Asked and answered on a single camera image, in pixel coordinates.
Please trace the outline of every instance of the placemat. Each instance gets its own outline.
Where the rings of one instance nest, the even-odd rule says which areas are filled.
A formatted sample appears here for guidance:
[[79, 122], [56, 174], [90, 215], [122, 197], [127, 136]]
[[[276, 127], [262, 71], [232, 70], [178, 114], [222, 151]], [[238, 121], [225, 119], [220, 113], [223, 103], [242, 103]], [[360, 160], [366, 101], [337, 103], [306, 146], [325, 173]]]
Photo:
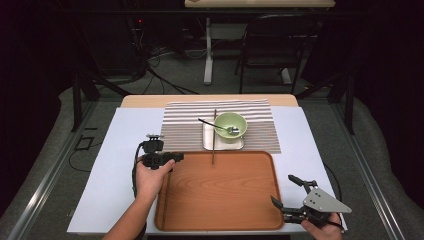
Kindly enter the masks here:
[[186, 152], [165, 177], [155, 225], [161, 231], [277, 230], [284, 224], [272, 156], [264, 151]]
[[277, 131], [268, 100], [228, 100], [171, 102], [165, 107], [161, 134], [164, 151], [202, 151], [203, 126], [198, 118], [213, 119], [217, 114], [235, 112], [246, 118], [248, 127], [244, 134], [242, 151], [264, 150], [281, 153]]

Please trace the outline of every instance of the spoon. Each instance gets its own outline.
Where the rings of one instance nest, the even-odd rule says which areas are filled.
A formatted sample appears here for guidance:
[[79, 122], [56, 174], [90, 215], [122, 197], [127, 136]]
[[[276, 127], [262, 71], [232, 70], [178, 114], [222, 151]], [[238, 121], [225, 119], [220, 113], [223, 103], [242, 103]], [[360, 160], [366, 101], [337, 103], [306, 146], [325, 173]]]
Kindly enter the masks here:
[[238, 128], [236, 128], [236, 127], [223, 128], [223, 127], [220, 127], [220, 126], [214, 125], [214, 124], [212, 124], [212, 123], [210, 123], [210, 122], [206, 122], [205, 120], [200, 119], [200, 118], [198, 118], [198, 120], [199, 120], [199, 121], [201, 121], [202, 123], [206, 123], [206, 124], [208, 124], [208, 125], [211, 125], [211, 126], [214, 126], [214, 127], [217, 127], [217, 128], [221, 128], [221, 129], [224, 129], [225, 131], [227, 131], [227, 132], [228, 132], [229, 134], [231, 134], [231, 135], [237, 135], [237, 134], [239, 134], [239, 133], [240, 133], [240, 130], [239, 130]]

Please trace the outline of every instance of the chair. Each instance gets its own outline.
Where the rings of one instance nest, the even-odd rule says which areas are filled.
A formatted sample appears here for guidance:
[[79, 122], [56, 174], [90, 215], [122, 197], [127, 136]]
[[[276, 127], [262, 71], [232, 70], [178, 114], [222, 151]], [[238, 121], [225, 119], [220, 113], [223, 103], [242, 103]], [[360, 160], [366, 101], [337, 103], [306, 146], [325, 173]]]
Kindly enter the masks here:
[[290, 93], [293, 94], [299, 75], [304, 48], [315, 21], [307, 16], [266, 14], [256, 17], [246, 27], [240, 58], [235, 74], [240, 71], [240, 89], [243, 89], [244, 67], [296, 68]]

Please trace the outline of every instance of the chair backrest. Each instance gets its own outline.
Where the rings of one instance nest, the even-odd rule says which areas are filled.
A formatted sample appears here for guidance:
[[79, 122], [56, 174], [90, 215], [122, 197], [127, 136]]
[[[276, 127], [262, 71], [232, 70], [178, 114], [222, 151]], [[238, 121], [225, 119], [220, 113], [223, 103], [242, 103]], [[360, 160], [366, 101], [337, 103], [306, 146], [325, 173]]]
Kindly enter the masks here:
[[308, 16], [266, 14], [247, 25], [245, 37], [309, 35], [314, 28], [315, 21]]

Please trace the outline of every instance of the forearm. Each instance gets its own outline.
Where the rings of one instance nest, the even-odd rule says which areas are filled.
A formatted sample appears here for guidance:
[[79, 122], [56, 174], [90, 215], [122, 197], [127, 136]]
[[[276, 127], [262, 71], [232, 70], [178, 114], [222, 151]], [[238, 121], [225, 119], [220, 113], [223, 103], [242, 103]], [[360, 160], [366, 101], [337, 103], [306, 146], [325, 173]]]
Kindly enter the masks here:
[[146, 223], [154, 198], [136, 198], [103, 239], [135, 239]]

